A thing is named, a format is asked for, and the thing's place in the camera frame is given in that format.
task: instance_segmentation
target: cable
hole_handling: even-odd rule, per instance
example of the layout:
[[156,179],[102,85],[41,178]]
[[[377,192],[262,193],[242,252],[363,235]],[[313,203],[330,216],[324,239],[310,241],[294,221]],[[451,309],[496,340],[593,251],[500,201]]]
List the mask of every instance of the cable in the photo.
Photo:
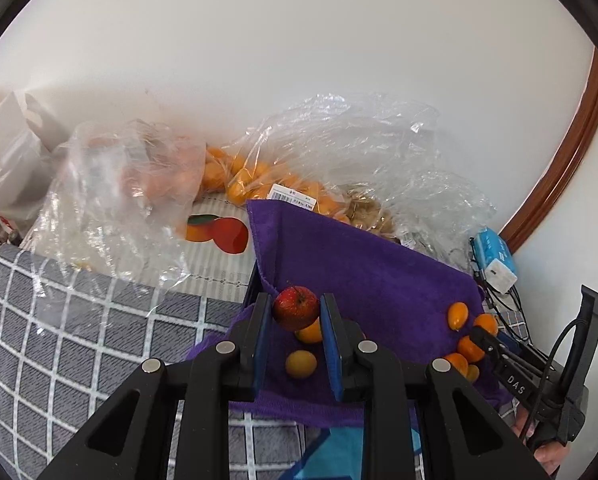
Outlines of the cable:
[[519,312],[521,312],[521,317],[524,318],[525,330],[528,333],[528,341],[530,342],[530,344],[532,344],[532,336],[530,335],[530,327],[528,327],[528,323],[525,320],[524,308],[521,305],[521,297],[519,296],[519,291],[516,290],[516,285],[512,286],[512,288],[510,289],[510,292],[512,294],[512,299],[514,300],[514,304],[516,305],[517,309],[519,309]]
[[537,411],[539,410],[539,404],[541,404],[541,397],[543,396],[543,389],[545,388],[545,383],[548,380],[548,375],[550,374],[550,369],[552,368],[552,361],[554,360],[554,356],[556,355],[559,346],[568,335],[568,332],[570,332],[570,330],[572,330],[573,327],[580,324],[588,324],[588,322],[585,319],[573,319],[563,329],[561,334],[559,334],[559,337],[557,337],[557,340],[554,342],[552,350],[550,350],[550,355],[548,355],[548,360],[546,361],[545,368],[543,369],[541,381],[539,381],[539,387],[537,388],[537,398],[535,399],[534,404],[532,405],[530,413],[528,413],[528,418],[525,419],[525,424],[523,429],[521,430],[521,433],[519,433],[519,439],[521,440],[521,442],[525,440],[525,435],[528,433],[528,429],[530,429],[530,424],[534,420]]
[[528,322],[525,319],[525,312],[524,312],[524,309],[523,309],[523,307],[521,305],[521,298],[519,297],[519,293],[516,290],[516,287],[514,285],[512,286],[512,288],[509,291],[509,295],[512,298],[512,301],[514,302],[514,306],[516,307],[517,311],[521,314],[522,320],[523,320],[523,322],[525,324],[525,329],[526,329],[526,331],[528,333],[527,337],[521,337],[517,332],[515,332],[512,329],[512,327],[508,324],[508,322],[506,321],[506,319],[502,316],[502,314],[499,311],[499,309],[496,307],[495,301],[498,301],[500,304],[502,304],[509,311],[515,312],[515,310],[513,308],[510,308],[506,303],[504,303],[504,301],[501,300],[501,298],[499,298],[498,293],[493,288],[493,286],[490,285],[490,283],[488,283],[485,280],[485,277],[483,276],[481,270],[479,270],[479,264],[478,264],[477,259],[476,259],[476,250],[475,250],[475,247],[474,247],[474,238],[470,238],[469,239],[469,243],[470,243],[470,248],[472,249],[472,254],[470,255],[470,260],[471,260],[471,262],[473,264],[475,264],[475,267],[476,267],[476,269],[473,272],[473,274],[474,274],[474,280],[483,289],[484,295],[485,295],[485,299],[486,299],[486,302],[488,303],[488,306],[492,310],[494,310],[496,312],[498,318],[503,323],[503,326],[505,327],[505,329],[508,331],[508,333],[510,334],[510,336],[513,339],[516,339],[518,342],[521,342],[521,343],[530,343],[530,345],[532,345],[532,338],[530,337],[530,329],[528,329]]
[[[498,318],[501,320],[501,322],[503,323],[503,326],[508,331],[508,333],[511,335],[511,337],[516,339],[517,341],[520,341],[521,343],[529,342],[530,341],[530,333],[528,332],[528,337],[522,337],[517,332],[515,332],[512,329],[512,327],[508,324],[506,319],[503,317],[503,315],[501,314],[499,309],[496,307],[496,304],[495,304],[495,301],[493,301],[493,298],[494,298],[494,300],[497,300],[499,303],[501,303],[503,306],[505,306],[508,310],[515,312],[514,309],[510,308],[503,301],[501,301],[501,298],[499,298],[496,294],[494,294],[494,289],[492,288],[492,286],[489,283],[484,283],[482,285],[482,288],[484,288],[484,290],[486,292],[486,296],[487,296],[486,300],[488,301],[488,305],[490,306],[490,308],[492,310],[494,310],[496,312],[496,314],[498,315]],[[524,320],[524,324],[527,329],[528,323],[525,320],[525,316],[523,313],[522,313],[522,319]]]

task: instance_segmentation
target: human hand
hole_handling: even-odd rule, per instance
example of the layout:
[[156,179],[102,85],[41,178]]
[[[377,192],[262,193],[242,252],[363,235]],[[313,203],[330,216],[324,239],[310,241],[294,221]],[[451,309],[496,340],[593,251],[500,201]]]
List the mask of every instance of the human hand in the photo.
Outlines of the human hand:
[[[512,431],[516,436],[521,434],[521,430],[524,429],[525,421],[528,418],[528,410],[526,410],[521,404],[516,408],[516,420],[512,425]],[[528,429],[527,437],[530,438],[534,433],[534,423],[530,425]],[[570,443],[567,446],[562,446],[559,442],[550,442],[541,446],[534,452],[534,457],[543,466],[546,472],[551,475],[557,470],[557,467],[561,465],[563,459],[570,452]]]

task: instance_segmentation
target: wooden frame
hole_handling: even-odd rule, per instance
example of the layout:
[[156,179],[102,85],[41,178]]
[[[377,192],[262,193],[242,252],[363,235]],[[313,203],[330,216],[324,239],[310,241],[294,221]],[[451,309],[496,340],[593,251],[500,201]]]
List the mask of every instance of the wooden frame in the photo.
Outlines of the wooden frame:
[[598,50],[578,110],[545,174],[500,235],[514,253],[530,237],[566,189],[598,127]]

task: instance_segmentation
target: screw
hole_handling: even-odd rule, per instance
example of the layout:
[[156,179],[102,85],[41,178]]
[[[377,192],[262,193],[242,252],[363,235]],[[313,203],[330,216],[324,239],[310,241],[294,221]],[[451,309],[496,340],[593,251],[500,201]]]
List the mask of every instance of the screw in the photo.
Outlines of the screw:
[[161,368],[161,361],[159,359],[150,358],[141,363],[141,370],[147,374],[156,372],[159,368]]
[[373,354],[377,351],[379,347],[377,346],[377,343],[375,343],[374,341],[366,339],[359,343],[357,348],[359,348],[359,350],[362,351],[364,354]]
[[435,359],[432,361],[432,368],[438,372],[449,372],[452,365],[446,359]]
[[215,350],[217,350],[217,352],[220,354],[230,354],[230,352],[234,352],[235,348],[236,347],[232,341],[221,341],[220,343],[217,343],[217,346],[215,346]]

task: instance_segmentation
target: gray checkered cushion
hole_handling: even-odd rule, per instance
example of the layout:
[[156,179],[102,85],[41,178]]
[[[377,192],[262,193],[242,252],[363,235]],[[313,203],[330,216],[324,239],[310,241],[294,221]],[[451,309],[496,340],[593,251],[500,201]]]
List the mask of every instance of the gray checkered cushion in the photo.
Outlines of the gray checkered cushion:
[[[62,300],[61,312],[38,312],[33,278]],[[66,279],[54,260],[13,246],[1,248],[0,462],[13,479],[35,479],[144,359],[182,360],[204,334],[225,333],[240,307],[169,292],[156,313],[146,317],[154,305],[133,306],[128,290],[127,283],[85,270],[74,269]],[[143,297],[154,301],[157,295]],[[173,475],[182,405],[168,478]],[[514,409],[506,406],[502,416],[511,424]],[[292,421],[231,412],[231,479],[278,478],[318,434]],[[423,477],[418,462],[417,476]]]

